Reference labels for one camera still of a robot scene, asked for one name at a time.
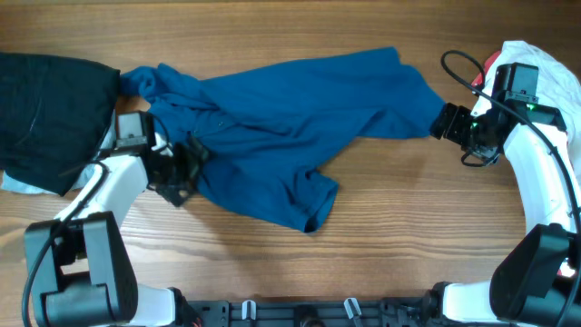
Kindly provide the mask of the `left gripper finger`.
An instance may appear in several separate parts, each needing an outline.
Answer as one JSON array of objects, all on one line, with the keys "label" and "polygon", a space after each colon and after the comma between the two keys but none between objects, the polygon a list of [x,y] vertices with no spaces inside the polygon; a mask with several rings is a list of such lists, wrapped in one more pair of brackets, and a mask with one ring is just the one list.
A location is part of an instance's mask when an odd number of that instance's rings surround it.
[{"label": "left gripper finger", "polygon": [[156,192],[168,203],[174,207],[183,206],[190,198],[195,195],[194,190],[181,188],[158,187]]},{"label": "left gripper finger", "polygon": [[193,134],[188,134],[186,147],[189,156],[198,165],[205,165],[210,159],[210,151]]}]

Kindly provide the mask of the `blue polo shirt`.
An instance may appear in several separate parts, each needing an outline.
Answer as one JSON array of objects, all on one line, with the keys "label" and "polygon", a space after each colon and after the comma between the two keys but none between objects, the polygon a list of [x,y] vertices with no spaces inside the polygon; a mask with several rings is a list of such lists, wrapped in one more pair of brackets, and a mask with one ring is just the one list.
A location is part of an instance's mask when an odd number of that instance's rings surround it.
[{"label": "blue polo shirt", "polygon": [[423,138],[443,100],[392,47],[199,80],[169,65],[123,74],[172,142],[211,154],[197,186],[235,213],[313,233],[338,184],[320,167],[359,137]]}]

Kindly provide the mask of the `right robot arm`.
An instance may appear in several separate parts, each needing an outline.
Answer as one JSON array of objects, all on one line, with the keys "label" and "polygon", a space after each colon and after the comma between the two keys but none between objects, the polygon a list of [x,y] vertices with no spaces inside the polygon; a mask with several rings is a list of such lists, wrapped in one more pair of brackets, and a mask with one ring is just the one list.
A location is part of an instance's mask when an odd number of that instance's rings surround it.
[{"label": "right robot arm", "polygon": [[440,316],[458,324],[577,326],[580,323],[580,189],[560,111],[537,97],[539,70],[502,64],[491,106],[473,114],[447,104],[430,128],[479,167],[505,156],[517,178],[527,234],[490,280],[444,286]]}]

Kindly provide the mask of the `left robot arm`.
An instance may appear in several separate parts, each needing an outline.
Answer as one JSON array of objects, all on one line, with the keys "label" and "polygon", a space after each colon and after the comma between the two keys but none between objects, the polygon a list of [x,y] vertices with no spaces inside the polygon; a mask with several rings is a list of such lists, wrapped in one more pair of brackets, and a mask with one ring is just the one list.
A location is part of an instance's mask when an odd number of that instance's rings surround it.
[{"label": "left robot arm", "polygon": [[94,175],[52,220],[25,230],[26,326],[200,326],[202,318],[176,288],[136,281],[120,227],[145,190],[175,207],[197,191],[210,157],[193,136],[171,144],[153,114],[117,118],[117,139],[93,160]]}]

